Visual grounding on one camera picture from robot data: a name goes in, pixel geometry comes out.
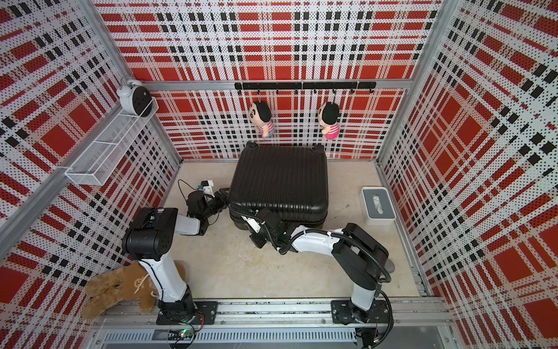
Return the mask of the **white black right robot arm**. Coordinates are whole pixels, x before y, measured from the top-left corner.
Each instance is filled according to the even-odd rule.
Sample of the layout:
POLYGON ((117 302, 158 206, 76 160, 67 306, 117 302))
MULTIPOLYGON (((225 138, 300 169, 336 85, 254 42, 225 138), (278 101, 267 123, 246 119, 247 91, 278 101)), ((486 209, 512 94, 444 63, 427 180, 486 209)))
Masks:
POLYGON ((333 321, 337 324, 370 323, 389 319, 388 301, 378 301, 383 284, 392 281, 388 271, 389 253, 360 226, 348 223, 342 229, 327 231, 283 222, 274 212, 262 209, 256 214, 242 213, 241 218, 251 232, 250 239, 261 249, 267 243, 281 255, 316 253, 334 258, 353 282, 353 293, 347 302, 333 302, 333 321))

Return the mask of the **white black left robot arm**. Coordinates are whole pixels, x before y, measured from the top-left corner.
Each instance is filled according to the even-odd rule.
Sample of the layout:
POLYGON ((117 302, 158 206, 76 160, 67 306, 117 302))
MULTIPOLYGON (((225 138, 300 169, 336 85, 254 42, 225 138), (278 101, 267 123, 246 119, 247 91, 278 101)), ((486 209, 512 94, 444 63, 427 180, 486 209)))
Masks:
POLYGON ((155 284, 158 325, 214 324, 218 302, 193 300, 190 287, 175 265, 171 246, 176 234, 205 235, 209 218, 228 207, 228 191, 222 188, 213 192, 210 186, 200 186, 187 196, 186 215, 177 208, 142 208, 122 238, 125 253, 138 261, 155 284))

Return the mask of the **black ribbed hard-shell suitcase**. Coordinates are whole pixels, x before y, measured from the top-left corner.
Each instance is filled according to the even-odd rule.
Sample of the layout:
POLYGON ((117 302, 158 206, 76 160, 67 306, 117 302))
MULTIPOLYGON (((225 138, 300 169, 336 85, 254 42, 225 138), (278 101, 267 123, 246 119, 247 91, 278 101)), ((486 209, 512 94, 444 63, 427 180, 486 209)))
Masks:
POLYGON ((322 228, 328 215, 328 167, 324 147, 248 142, 228 191, 230 206, 267 208, 283 222, 322 228))

